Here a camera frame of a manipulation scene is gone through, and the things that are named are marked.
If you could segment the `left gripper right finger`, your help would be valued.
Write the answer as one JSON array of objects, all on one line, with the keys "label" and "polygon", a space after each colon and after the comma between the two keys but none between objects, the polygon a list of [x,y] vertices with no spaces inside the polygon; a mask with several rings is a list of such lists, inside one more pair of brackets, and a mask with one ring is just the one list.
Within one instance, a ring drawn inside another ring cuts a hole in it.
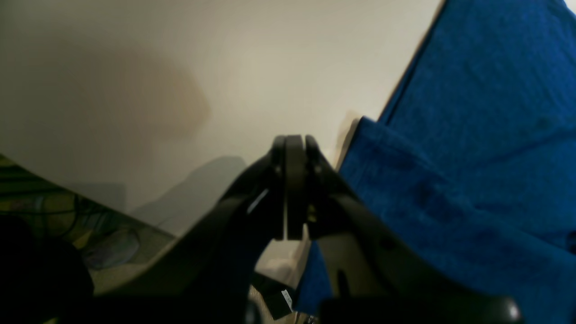
[{"label": "left gripper right finger", "polygon": [[380,222],[330,166],[316,140],[286,137],[286,231],[313,240],[349,234],[364,267],[337,270],[337,297],[319,324],[522,324],[510,297],[475,292],[424,262]]}]

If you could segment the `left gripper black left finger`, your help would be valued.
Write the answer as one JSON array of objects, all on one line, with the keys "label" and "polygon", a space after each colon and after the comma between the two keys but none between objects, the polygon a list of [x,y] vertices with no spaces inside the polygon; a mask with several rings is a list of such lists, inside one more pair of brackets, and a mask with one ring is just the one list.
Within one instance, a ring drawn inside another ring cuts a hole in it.
[{"label": "left gripper black left finger", "polygon": [[92,324],[261,324],[249,301],[255,266],[283,234],[285,136],[232,183],[150,269],[98,297]]}]

